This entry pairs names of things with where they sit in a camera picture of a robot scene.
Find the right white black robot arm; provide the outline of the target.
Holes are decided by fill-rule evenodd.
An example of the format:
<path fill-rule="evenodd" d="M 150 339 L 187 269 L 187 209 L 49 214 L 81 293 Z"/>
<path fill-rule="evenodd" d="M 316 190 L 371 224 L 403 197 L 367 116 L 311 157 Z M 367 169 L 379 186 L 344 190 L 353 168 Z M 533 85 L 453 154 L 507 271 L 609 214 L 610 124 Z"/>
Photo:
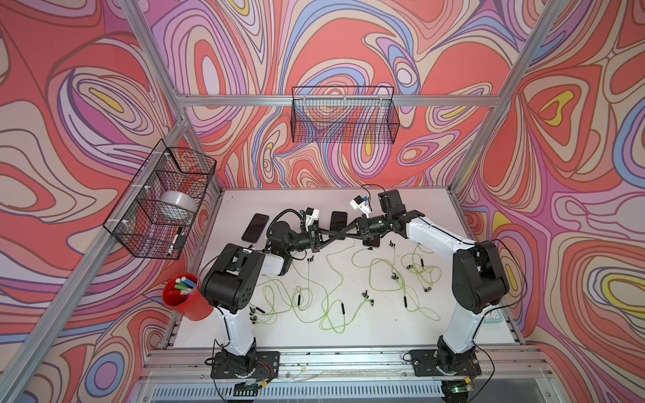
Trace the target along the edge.
<path fill-rule="evenodd" d="M 378 195 L 383 214 L 372 216 L 371 199 L 357 196 L 349 205 L 361 212 L 353 221 L 362 238 L 380 238 L 396 233 L 429 248 L 452 265 L 451 290 L 455 310 L 446 332 L 438 340 L 438 353 L 453 358 L 470 354 L 485 315 L 495 310 L 510 290 L 500 252 L 492 241 L 463 238 L 425 218 L 417 210 L 408 211 L 399 191 Z"/>

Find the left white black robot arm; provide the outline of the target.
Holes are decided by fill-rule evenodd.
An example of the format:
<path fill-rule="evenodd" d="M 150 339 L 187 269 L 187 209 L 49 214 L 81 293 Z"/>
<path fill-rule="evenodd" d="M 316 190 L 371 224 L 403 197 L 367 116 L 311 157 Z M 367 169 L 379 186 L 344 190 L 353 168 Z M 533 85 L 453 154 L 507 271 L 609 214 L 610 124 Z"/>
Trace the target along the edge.
<path fill-rule="evenodd" d="M 284 276 L 292 266 L 294 252 L 318 252 L 344 238 L 349 230 L 347 225 L 332 229 L 321 228 L 316 221 L 303 221 L 297 233 L 289 223 L 275 219 L 267 228 L 263 250 L 233 243 L 225 246 L 203 278 L 201 294 L 221 314 L 227 338 L 220 348 L 227 357 L 247 361 L 255 358 L 256 339 L 251 323 L 240 313 L 249 305 L 260 277 Z"/>

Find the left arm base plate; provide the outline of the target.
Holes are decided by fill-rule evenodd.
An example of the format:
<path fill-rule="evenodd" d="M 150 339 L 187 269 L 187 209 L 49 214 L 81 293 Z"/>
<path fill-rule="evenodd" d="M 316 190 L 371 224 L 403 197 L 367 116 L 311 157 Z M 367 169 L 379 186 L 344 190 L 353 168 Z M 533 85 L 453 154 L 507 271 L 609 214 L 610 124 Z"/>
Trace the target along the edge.
<path fill-rule="evenodd" d="M 272 380 L 279 374 L 281 354 L 278 351 L 250 351 L 237 356 L 227 351 L 217 352 L 205 364 L 211 368 L 212 379 Z"/>

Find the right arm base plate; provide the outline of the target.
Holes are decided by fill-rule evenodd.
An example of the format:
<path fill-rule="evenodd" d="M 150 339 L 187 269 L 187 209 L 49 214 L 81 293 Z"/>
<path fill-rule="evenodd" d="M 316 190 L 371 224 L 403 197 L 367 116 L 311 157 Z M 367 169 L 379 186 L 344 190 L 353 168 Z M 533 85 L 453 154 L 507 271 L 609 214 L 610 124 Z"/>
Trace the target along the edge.
<path fill-rule="evenodd" d="M 461 354 L 449 349 L 413 349 L 407 355 L 417 377 L 475 378 L 482 374 L 475 348 Z"/>

